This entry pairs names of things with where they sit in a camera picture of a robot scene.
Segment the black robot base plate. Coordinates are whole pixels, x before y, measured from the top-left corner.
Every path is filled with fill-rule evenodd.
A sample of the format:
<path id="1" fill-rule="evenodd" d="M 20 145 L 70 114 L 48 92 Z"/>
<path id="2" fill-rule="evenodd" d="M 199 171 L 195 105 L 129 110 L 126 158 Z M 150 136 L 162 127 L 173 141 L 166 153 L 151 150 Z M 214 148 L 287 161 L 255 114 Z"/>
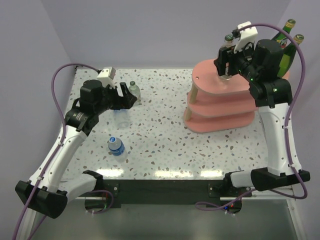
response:
<path id="1" fill-rule="evenodd" d="M 218 208 L 238 213 L 242 198 L 251 197 L 249 187 L 235 188 L 224 180 L 104 180 L 83 194 L 87 209 L 104 210 L 122 205 L 193 205 L 199 210 Z"/>

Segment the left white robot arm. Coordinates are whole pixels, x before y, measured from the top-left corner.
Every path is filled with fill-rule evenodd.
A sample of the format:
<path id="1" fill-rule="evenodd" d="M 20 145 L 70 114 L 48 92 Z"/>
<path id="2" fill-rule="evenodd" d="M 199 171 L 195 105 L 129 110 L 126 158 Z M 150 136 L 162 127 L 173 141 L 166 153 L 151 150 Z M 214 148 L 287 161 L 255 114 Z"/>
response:
<path id="1" fill-rule="evenodd" d="M 77 197 L 86 193 L 99 196 L 103 192 L 103 177 L 92 170 L 85 170 L 65 185 L 61 179 L 77 149 L 98 124 L 99 116 L 107 110 L 129 110 L 137 101 L 125 82 L 119 85 L 122 95 L 116 87 L 103 86 L 96 79 L 83 83 L 80 96 L 63 118 L 60 134 L 47 157 L 28 181 L 20 180 L 15 187 L 29 209 L 56 219 Z"/>

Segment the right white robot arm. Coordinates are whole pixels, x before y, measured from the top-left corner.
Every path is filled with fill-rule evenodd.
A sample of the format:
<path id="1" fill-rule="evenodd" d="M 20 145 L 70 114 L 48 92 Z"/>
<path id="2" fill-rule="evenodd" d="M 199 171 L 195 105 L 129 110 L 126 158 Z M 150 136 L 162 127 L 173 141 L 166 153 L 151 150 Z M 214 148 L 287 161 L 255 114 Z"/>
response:
<path id="1" fill-rule="evenodd" d="M 239 74 L 249 83 L 249 93 L 257 107 L 267 144 L 266 167 L 250 171 L 229 172 L 223 179 L 223 192 L 235 196 L 241 188 L 257 191 L 270 190 L 310 181 L 310 173 L 302 169 L 296 155 L 291 128 L 291 110 L 294 104 L 291 84 L 278 76 L 283 50 L 270 39 L 256 45 L 249 42 L 242 50 L 221 47 L 214 60 L 217 73 Z"/>

